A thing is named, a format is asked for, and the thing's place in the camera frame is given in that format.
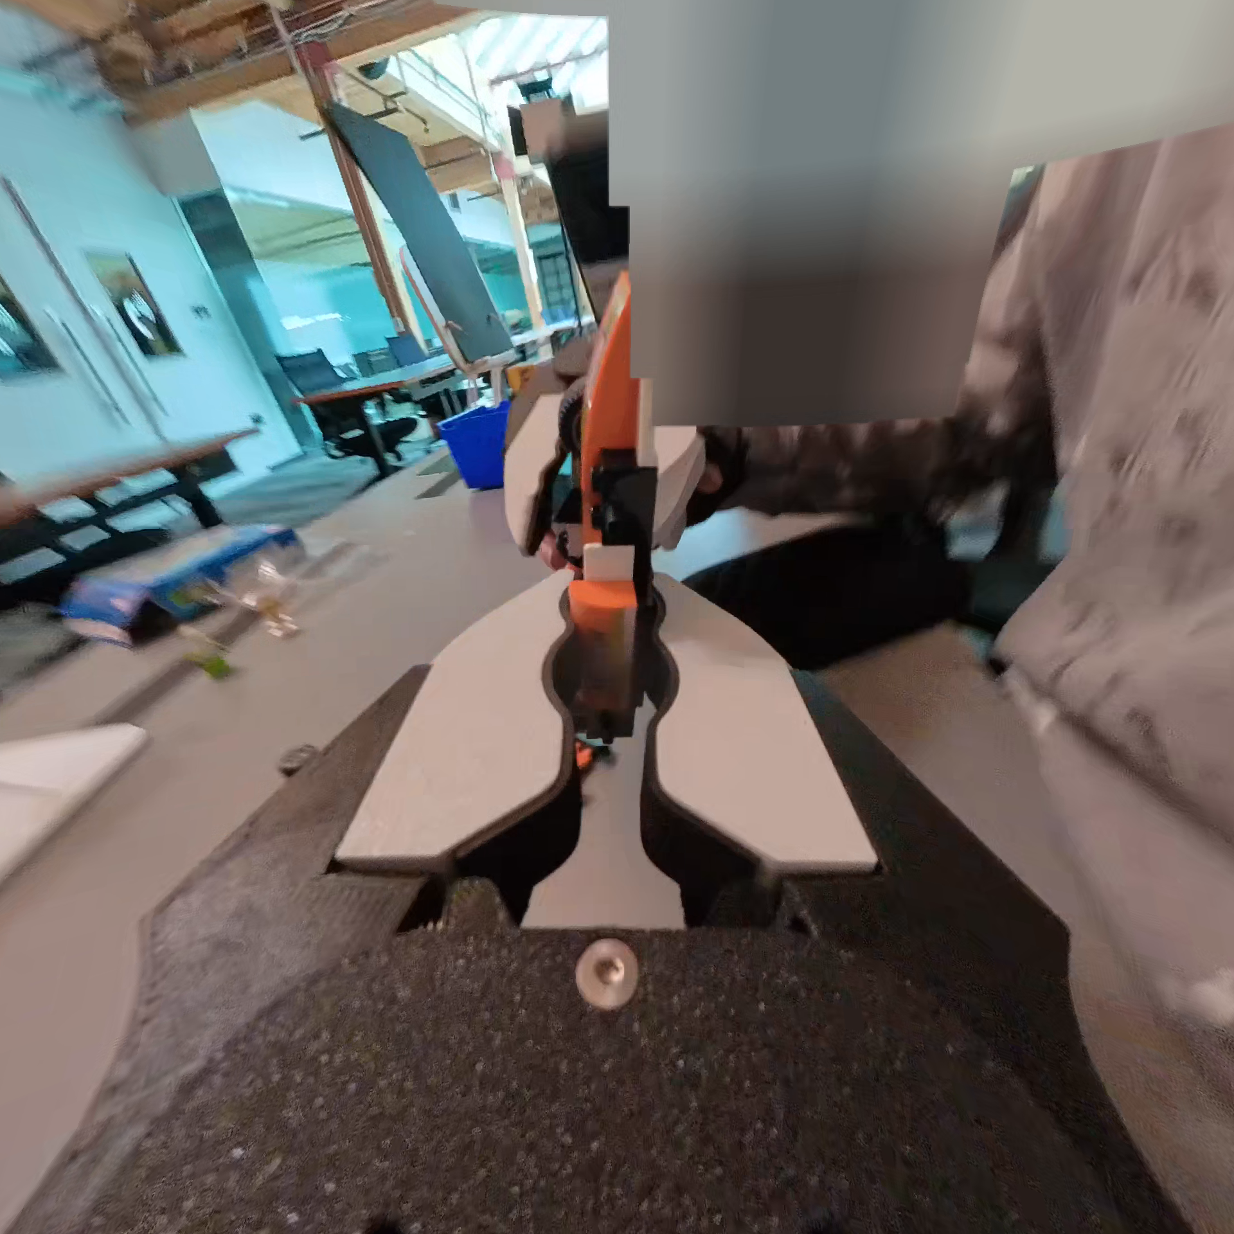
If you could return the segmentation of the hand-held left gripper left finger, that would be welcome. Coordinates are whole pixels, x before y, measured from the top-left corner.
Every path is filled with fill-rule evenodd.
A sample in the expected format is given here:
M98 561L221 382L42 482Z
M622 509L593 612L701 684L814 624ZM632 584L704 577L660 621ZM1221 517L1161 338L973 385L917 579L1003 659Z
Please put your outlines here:
M571 574L550 574L437 655L334 850L346 869L444 872L566 786L574 724L552 678Z

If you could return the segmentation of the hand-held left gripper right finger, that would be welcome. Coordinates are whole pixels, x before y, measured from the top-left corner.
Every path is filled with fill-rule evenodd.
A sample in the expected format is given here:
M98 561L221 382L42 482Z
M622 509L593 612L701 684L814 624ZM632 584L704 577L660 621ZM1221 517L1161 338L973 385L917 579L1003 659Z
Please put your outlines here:
M870 874L878 855L788 661L666 574L669 695L651 749L668 802L772 874Z

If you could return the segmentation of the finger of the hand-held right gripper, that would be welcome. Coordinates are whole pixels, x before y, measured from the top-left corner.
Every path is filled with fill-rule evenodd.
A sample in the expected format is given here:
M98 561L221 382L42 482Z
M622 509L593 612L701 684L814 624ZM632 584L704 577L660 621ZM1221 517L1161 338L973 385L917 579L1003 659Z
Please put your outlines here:
M690 521L694 499L706 471L706 440L694 426L656 426L657 489L653 517L653 549L675 549Z
M562 440L565 393L544 393L528 405L507 433L505 448L505 518L525 556L563 561L554 530L559 501L554 486L566 458Z

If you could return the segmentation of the orange white lego car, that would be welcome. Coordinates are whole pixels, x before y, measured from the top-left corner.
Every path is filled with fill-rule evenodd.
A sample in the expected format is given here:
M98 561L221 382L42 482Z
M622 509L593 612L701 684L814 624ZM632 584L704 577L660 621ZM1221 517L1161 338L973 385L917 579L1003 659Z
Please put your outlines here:
M576 747L632 736L644 700L646 643L657 611L657 464L650 395L632 371L632 286L622 271L579 395L563 402L560 446L571 489L552 502L553 545L568 584L568 706Z

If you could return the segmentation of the blue lego box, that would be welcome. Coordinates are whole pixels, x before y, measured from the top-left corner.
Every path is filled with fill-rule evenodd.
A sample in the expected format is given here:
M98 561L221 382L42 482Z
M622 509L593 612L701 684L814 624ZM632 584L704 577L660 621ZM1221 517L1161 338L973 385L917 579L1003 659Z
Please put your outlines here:
M227 605L261 565L305 556L294 529L224 524L77 577L58 612L83 639L133 648Z

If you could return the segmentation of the blue storage bin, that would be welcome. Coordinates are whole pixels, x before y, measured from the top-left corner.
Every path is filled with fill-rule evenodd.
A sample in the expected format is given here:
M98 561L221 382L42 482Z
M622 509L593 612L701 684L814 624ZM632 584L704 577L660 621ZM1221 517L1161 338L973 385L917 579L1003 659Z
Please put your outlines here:
M491 490L505 486L506 430L512 401L496 405L474 405L443 420L440 437L453 457L453 462L472 490Z

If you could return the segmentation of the long meeting table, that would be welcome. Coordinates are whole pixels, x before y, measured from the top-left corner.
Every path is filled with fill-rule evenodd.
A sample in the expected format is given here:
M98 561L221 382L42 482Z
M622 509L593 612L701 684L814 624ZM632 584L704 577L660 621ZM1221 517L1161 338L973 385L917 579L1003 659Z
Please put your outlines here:
M375 374L361 374L347 380L344 390L371 396L369 415L378 429L390 460L390 470L377 477L387 479L403 464L399 446L427 417L433 423L449 418L462 410L465 373L447 355L402 364Z

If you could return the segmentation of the black honeycomb wrist rest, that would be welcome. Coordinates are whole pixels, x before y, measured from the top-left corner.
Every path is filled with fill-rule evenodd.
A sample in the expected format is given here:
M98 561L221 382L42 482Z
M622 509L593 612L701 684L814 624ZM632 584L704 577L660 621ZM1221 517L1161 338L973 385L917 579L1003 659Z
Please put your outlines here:
M972 598L969 571L950 556L944 529L917 517L823 529L684 583L803 671L961 618Z

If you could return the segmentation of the black office chair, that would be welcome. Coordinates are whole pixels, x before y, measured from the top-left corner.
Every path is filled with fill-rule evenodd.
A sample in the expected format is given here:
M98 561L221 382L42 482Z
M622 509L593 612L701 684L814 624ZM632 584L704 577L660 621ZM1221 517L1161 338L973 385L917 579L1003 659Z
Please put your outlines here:
M390 470L387 449L368 411L371 396L344 390L346 376L322 349L277 354L275 360L318 427L325 454L336 460L368 458L380 473Z

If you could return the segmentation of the clear plastic bag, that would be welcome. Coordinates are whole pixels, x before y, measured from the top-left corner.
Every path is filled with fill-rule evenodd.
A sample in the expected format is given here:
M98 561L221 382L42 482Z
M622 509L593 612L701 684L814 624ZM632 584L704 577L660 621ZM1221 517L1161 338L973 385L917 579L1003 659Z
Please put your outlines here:
M247 612L272 637L289 640L305 615L383 564L383 554L350 540L311 540L267 548L231 565L211 586L211 599Z

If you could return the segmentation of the dark panel easel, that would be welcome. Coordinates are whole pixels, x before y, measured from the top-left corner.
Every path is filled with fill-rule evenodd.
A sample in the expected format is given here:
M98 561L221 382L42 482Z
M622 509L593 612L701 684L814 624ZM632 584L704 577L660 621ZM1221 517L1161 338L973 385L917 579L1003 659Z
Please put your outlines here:
M468 367L490 368L515 341L416 148L341 103L328 116L390 213L456 352Z

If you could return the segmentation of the wooden column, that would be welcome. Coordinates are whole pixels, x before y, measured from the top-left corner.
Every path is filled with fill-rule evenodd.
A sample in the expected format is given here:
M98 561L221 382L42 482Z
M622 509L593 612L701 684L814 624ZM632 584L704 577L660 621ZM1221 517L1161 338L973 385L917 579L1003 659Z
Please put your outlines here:
M419 345L425 345L424 332L409 295L408 279L396 270L394 252L378 219L372 188L356 158L353 158L346 139L336 129L333 107L334 103L341 100L337 86L339 63L325 41L294 42L290 54L300 69L330 139L334 163L343 177L352 213L375 276L375 285L387 305L394 332L403 336L409 335Z

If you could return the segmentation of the wooden office desk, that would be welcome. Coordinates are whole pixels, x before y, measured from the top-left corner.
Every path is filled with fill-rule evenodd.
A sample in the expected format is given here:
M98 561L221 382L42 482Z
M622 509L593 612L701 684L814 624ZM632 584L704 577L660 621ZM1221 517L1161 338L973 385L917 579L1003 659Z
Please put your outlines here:
M76 556L67 536L84 527L115 531L117 517L165 499L180 499L203 530L224 524L217 504L203 489L205 464L230 461L230 448L259 433L256 426L218 436L177 442L143 455L111 458L86 471L62 473L31 484L4 476L2 562L36 551Z

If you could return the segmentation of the white base plate with lever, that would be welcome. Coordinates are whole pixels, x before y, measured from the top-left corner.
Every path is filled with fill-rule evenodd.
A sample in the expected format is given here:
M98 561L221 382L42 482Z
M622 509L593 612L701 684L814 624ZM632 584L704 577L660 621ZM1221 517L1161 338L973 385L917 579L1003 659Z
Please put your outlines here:
M148 746L130 724L2 743L2 881L17 874Z

